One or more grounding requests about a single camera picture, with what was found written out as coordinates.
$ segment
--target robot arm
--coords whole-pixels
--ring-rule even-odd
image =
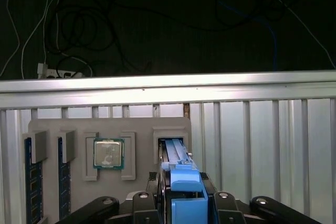
[[[57,224],[319,224],[269,197],[255,197],[248,205],[217,191],[179,139],[162,140],[159,156],[159,171],[150,173],[146,191],[130,193],[122,204],[97,198]]]

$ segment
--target metal frame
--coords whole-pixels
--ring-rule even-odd
[[[329,98],[334,71],[0,82],[0,109]]]
[[[336,144],[330,143],[336,136],[334,98],[335,71],[0,82],[0,223],[24,224],[21,133],[27,131],[31,119],[72,118],[75,109],[70,107],[91,107],[81,108],[81,114],[75,115],[79,117],[156,117],[162,116],[164,104],[177,103],[178,109],[183,109],[181,103],[190,103],[194,160],[219,187],[227,186],[242,200],[266,190],[294,209],[328,223],[336,218],[336,195],[329,191],[336,184],[332,162]],[[138,107],[146,113],[132,105],[143,105]],[[266,134],[260,134],[258,129],[266,125]],[[259,145],[275,150],[274,155],[265,155]],[[329,149],[328,155],[314,158]],[[236,152],[244,155],[237,157]],[[269,167],[257,169],[264,160],[279,168],[279,173],[273,171],[266,176],[267,184],[258,185],[256,174],[265,174],[265,169],[272,172]],[[243,171],[238,183],[224,176],[231,171],[230,162]],[[321,174],[314,171],[323,167],[331,171],[317,181]],[[320,196],[333,206],[319,206]]]

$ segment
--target corrugated metal sheet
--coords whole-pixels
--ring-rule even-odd
[[[333,99],[193,103],[194,159],[218,189],[244,202],[267,195],[332,223],[334,105]],[[23,156],[21,134],[31,118],[149,117],[157,109],[159,116],[183,116],[182,104],[3,111],[1,130],[6,131],[8,145],[2,148]],[[2,158],[10,160],[13,171],[3,178],[10,188],[3,193],[10,193],[11,208],[19,211],[10,218],[24,223],[23,160]]]

